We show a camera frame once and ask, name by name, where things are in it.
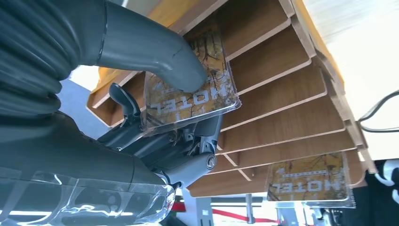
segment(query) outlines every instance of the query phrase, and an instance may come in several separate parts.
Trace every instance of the ribbed hose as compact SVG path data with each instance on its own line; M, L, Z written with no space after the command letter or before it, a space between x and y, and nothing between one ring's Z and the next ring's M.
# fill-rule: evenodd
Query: ribbed hose
M105 0L0 0L0 116L57 111L81 65L150 71L194 92L207 74L182 37Z
M56 17L51 1L0 1L0 114L37 117L57 111L55 95L78 66L79 46Z

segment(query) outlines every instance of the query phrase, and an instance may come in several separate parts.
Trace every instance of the black and white fabric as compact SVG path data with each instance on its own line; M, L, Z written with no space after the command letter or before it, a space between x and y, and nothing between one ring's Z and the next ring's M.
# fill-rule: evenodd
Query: black and white fabric
M353 189L356 209L343 211L342 226L399 226L399 159L375 162L367 186Z

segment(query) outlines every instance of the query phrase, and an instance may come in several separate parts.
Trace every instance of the wooden slat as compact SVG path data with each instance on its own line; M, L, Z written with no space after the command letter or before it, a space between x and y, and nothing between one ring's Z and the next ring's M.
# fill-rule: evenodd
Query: wooden slat
M188 190L193 197L265 192L268 169L268 166L256 168L252 181L247 181L238 171L206 175L190 185Z
M238 172L247 180L252 181L255 178L256 168L239 169Z
M239 95L311 63L292 26L230 61Z
M143 108L144 103L144 79L145 72L139 73L129 80L123 88L126 89L137 101L140 108ZM112 99L108 99L106 102L114 102ZM114 127L123 121L123 112L120 105L116 105L115 110L112 113L112 119L110 126Z
M219 137L217 139L217 149L219 151L223 150L223 146L224 146L224 134L223 133L219 133Z
M365 160L365 164L370 173L377 173L378 170L375 167L374 162L371 159L370 153L367 149L367 144L364 142L364 138L361 130L357 126L357 122L353 116L351 108L344 96L343 86L340 83L340 78L335 71L332 64L327 60L327 58L320 52L317 52L316 63L321 67L324 80L326 83L326 88L331 98L334 107L338 110L342 120L346 125L346 128L353 139L353 142L358 147L361 155Z
M107 126L111 125L112 114L116 108L114 101L106 102L100 105L98 108L93 108L94 95L89 95L86 104L86 109L91 112L98 120Z
M165 27L170 27L200 2L201 0L162 0L147 17Z
M219 153L275 145L345 130L330 98L324 96L227 130Z
M190 8L182 17L169 26L169 29L180 35L185 35L225 2L227 0L200 0L194 7Z
M326 153L334 153L356 149L347 131L327 134L308 139L296 140L279 145L260 147L252 150L241 151L237 167L227 161L220 161L209 173L223 173L226 171L263 166L282 161L307 158Z
M107 99L111 98L109 90L112 83L116 83L120 86L123 86L136 74L137 74L136 71L120 70L120 74L118 74L113 80L108 82L106 85L104 85L94 93L93 108L98 108Z
M351 185L357 185L363 181L364 176L366 175L366 169L364 169L363 164L359 159L358 151L346 152L346 159L348 161Z
M222 131L258 120L327 94L320 69L309 65L240 96L243 107L223 117Z
M229 0L217 21L228 61L291 24L278 0Z
M362 163L358 157L358 150L346 151L349 165L349 176L351 185L360 183L364 178ZM206 197L215 195L247 194L267 191L267 179L270 166L260 166L241 170L246 175L254 176L243 177L238 170L205 175L188 187L193 197Z
M284 12L287 16L292 16L295 14L294 7L292 6L291 0L279 0L280 5L283 7Z
M298 20L301 24L301 27L305 30L307 34L309 34L309 38L312 40L316 49L319 49L324 55L327 56L328 61L331 63L334 70L337 72L338 77L342 79L341 73L338 69L338 65L336 64L333 56L328 51L326 44L321 38L319 32L317 31L308 10L306 9L303 0L291 0L292 6L296 11Z
M230 163L231 166L239 166L239 152L233 152L223 155Z

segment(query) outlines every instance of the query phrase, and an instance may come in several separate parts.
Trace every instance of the wooden shelf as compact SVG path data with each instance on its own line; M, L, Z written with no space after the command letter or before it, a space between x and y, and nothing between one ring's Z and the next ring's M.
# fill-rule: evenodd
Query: wooden shelf
M268 170L269 166L255 168L255 176L251 177L251 181L238 171L206 175L188 189L193 197L265 192Z
M343 121L330 98L321 97L223 132L224 146L220 152L248 150L343 130Z
M217 165L189 186L192 196L265 192L272 164L327 153L347 153L354 184L363 178L364 166L375 171L337 67L315 49L313 40L328 55L298 1L292 0L292 5L291 0L196 0L182 6L182 17L168 22L181 35L201 21L218 23L242 102L241 108L225 114ZM213 12L215 17L205 20ZM124 87L140 107L144 77L135 73L119 78L129 80ZM120 123L121 107L107 92L97 95L89 98L88 109L108 125Z
M278 0L230 0L217 21L228 61L291 25Z
M357 148L349 136L348 131L342 131L278 145L221 154L217 156L217 165L209 174L223 173L353 149ZM227 156L234 156L234 165L226 161Z
M105 86L101 87L97 90L94 94L94 99L92 106L93 108L98 108L102 105L105 101L107 101L110 97L110 86L112 83L116 83L120 86L123 86L128 82L130 79L133 78L138 72L136 71L125 71L125 70L118 70L119 74L110 82L108 82Z
M242 94L244 107L224 115L222 131L327 95L320 69L309 65L287 76Z
M351 185L356 185L364 178L364 168L358 156L358 150L346 151L348 173ZM205 175L188 187L191 196L207 197L215 195L247 194L267 191L270 165L244 169L245 174L253 175L250 181L240 170Z
M230 61L239 95L310 64L292 26Z

